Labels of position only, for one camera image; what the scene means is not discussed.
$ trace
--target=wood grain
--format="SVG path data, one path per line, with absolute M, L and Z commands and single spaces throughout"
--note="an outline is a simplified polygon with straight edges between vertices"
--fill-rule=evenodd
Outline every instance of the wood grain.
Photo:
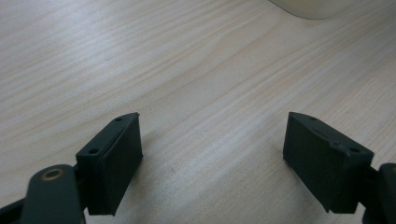
M 396 3 L 324 21 L 269 1 L 0 2 L 0 206 L 139 112 L 145 158 L 89 223 L 360 223 L 283 162 L 289 111 L 396 162 Z

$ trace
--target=beige object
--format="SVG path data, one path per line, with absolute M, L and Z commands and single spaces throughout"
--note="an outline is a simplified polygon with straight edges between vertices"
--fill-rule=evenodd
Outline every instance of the beige object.
M 350 7 L 355 0 L 270 0 L 289 13 L 306 19 L 326 19 Z
M 0 206 L 137 111 L 144 159 L 88 224 L 356 224 L 282 160 L 289 111 L 396 162 L 396 1 L 308 21 L 263 0 L 0 1 Z

